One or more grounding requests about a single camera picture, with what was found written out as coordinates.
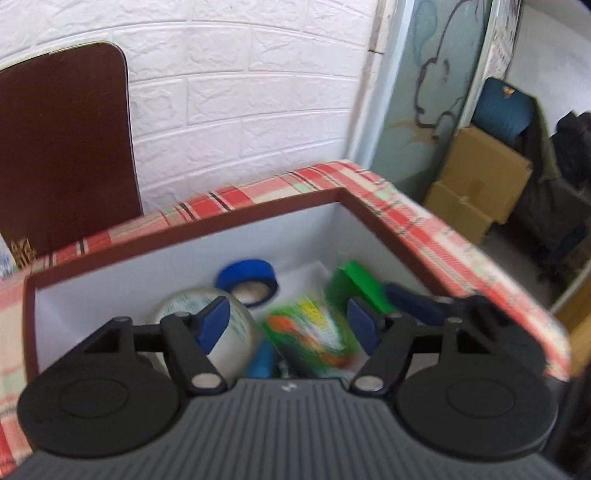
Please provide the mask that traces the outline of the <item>green rectangular stick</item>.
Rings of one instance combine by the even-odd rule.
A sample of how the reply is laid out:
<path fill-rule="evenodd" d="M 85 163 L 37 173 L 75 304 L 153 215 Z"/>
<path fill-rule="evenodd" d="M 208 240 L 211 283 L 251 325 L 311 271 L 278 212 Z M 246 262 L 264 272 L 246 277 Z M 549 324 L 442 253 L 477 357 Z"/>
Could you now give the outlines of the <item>green rectangular stick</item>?
<path fill-rule="evenodd" d="M 325 285 L 325 298 L 342 316 L 349 301 L 360 297 L 376 312 L 389 314 L 397 309 L 386 297 L 383 284 L 367 268 L 356 261 L 339 265 Z"/>

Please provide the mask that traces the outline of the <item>small green box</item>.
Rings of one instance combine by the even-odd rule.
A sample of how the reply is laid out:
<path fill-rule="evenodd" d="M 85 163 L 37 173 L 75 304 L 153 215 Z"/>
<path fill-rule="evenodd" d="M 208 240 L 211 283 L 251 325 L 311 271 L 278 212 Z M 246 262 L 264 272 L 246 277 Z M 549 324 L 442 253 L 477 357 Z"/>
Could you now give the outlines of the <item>small green box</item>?
<path fill-rule="evenodd" d="M 345 369 L 360 347 L 346 319 L 322 297 L 300 297 L 280 304 L 262 323 L 266 337 L 281 354 L 315 375 Z"/>

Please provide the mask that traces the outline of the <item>plaid bed sheet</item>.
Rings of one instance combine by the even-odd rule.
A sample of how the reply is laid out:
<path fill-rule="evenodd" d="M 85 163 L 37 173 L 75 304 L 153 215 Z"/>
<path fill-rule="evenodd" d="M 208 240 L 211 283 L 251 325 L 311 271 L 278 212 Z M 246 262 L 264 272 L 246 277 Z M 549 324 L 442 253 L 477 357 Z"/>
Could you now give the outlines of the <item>plaid bed sheet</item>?
<path fill-rule="evenodd" d="M 380 223 L 434 274 L 443 292 L 453 296 L 480 292 L 487 296 L 541 343 L 547 358 L 547 374 L 556 380 L 568 380 L 571 366 L 568 336 L 547 310 L 475 245 L 383 177 L 351 161 L 336 160 L 200 194 L 41 256 L 2 280 L 2 475 L 14 471 L 31 453 L 16 419 L 16 402 L 25 387 L 23 295 L 28 275 L 178 225 L 201 226 L 206 219 L 228 212 L 245 214 L 253 205 L 339 187 L 367 205 Z"/>

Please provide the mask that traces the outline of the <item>lower cardboard box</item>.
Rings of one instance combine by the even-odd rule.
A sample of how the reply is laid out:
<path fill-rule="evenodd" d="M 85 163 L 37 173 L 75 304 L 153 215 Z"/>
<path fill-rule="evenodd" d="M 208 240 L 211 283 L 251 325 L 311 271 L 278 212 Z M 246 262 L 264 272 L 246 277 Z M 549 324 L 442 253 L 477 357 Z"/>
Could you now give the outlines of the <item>lower cardboard box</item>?
<path fill-rule="evenodd" d="M 424 201 L 426 209 L 454 228 L 473 244 L 485 237 L 493 219 L 462 197 L 437 181 L 434 182 Z"/>

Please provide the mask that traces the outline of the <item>clear wide tape roll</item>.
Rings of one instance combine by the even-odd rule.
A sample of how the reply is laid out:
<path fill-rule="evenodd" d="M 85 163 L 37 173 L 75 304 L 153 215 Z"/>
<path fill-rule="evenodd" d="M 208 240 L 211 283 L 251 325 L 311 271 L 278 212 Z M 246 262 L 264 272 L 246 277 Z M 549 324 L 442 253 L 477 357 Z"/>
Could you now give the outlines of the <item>clear wide tape roll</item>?
<path fill-rule="evenodd" d="M 197 314 L 217 297 L 228 299 L 229 307 L 202 321 L 195 341 L 219 374 L 233 383 L 249 366 L 259 347 L 256 322 L 235 296 L 215 288 L 184 290 L 164 300 L 147 324 L 158 324 L 162 318 L 176 312 Z"/>

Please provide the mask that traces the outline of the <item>blue small object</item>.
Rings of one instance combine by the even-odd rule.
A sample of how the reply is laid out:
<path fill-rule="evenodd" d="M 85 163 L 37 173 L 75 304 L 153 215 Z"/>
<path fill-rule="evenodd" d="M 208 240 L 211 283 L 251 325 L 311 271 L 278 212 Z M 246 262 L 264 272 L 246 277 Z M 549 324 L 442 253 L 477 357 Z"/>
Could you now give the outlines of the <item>blue small object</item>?
<path fill-rule="evenodd" d="M 270 340 L 263 339 L 245 371 L 247 378 L 270 379 L 276 377 L 276 349 Z"/>

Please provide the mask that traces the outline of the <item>upper cardboard box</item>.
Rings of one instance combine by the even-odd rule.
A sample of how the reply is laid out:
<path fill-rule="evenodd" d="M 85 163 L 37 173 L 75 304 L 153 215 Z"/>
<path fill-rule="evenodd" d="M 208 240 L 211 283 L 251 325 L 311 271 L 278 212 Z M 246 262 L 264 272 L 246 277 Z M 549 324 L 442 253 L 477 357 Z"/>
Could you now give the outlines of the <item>upper cardboard box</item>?
<path fill-rule="evenodd" d="M 513 212 L 532 174 L 532 163 L 484 131 L 458 131 L 440 181 L 499 224 Z"/>

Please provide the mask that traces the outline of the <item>blue tape roll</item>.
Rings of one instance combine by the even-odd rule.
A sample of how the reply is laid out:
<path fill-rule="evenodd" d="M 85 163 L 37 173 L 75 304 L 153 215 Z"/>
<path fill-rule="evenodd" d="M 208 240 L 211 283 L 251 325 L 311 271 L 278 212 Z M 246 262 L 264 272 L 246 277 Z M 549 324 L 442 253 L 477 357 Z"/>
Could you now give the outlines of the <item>blue tape roll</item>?
<path fill-rule="evenodd" d="M 248 308 L 269 303 L 279 292 L 273 266 L 262 259 L 245 259 L 218 272 L 214 287 L 228 292 Z"/>

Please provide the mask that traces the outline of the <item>person in dark jacket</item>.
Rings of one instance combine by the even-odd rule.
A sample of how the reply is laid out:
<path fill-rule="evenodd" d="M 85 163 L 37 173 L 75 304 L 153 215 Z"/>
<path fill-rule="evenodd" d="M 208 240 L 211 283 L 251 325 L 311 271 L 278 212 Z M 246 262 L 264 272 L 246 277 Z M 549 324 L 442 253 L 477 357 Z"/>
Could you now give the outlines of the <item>person in dark jacket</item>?
<path fill-rule="evenodd" d="M 590 112 L 569 112 L 551 137 L 562 176 L 575 188 L 590 184 Z"/>

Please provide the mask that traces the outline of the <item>brown cardboard storage box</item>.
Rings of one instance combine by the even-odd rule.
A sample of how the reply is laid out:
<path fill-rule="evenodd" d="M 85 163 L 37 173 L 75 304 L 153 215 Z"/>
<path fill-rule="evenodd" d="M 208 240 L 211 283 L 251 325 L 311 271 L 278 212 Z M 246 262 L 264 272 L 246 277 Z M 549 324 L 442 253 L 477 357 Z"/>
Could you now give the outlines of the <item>brown cardboard storage box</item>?
<path fill-rule="evenodd" d="M 225 265 L 269 261 L 280 294 L 354 259 L 381 280 L 449 296 L 450 283 L 376 213 L 344 188 L 281 198 L 174 226 L 28 276 L 25 377 L 32 380 L 115 316 L 143 323 L 168 296 L 211 286 Z"/>

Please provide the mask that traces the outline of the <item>blue chair back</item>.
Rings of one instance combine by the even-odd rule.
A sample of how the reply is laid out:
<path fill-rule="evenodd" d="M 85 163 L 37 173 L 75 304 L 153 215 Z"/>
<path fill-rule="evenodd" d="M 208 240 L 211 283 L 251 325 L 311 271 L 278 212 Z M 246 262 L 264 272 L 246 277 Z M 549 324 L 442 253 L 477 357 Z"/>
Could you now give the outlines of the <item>blue chair back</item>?
<path fill-rule="evenodd" d="M 513 146 L 534 116 L 535 107 L 530 96 L 502 80 L 489 77 L 484 82 L 471 124 Z"/>

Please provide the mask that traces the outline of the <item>dark brown headboard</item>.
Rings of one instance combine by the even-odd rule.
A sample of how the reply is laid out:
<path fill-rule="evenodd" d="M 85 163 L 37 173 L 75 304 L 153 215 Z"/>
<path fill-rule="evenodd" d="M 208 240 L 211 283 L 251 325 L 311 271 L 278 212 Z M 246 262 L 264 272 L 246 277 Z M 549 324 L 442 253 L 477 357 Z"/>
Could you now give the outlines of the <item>dark brown headboard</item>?
<path fill-rule="evenodd" d="M 19 268 L 142 212 L 122 50 L 97 42 L 1 72 L 1 236 Z"/>

